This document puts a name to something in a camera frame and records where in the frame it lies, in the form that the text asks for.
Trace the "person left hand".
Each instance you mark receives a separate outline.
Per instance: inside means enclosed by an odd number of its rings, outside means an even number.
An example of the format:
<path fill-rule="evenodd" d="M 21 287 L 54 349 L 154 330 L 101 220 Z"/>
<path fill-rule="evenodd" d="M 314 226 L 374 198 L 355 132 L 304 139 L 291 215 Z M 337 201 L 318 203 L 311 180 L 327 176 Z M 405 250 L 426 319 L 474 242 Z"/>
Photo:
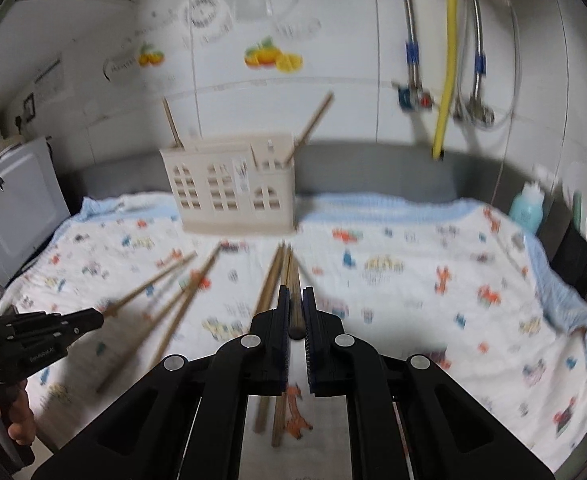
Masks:
<path fill-rule="evenodd" d="M 28 402 L 27 380 L 18 383 L 18 395 L 8 411 L 10 426 L 8 436 L 18 445 L 29 446 L 36 437 L 36 422 Z"/>

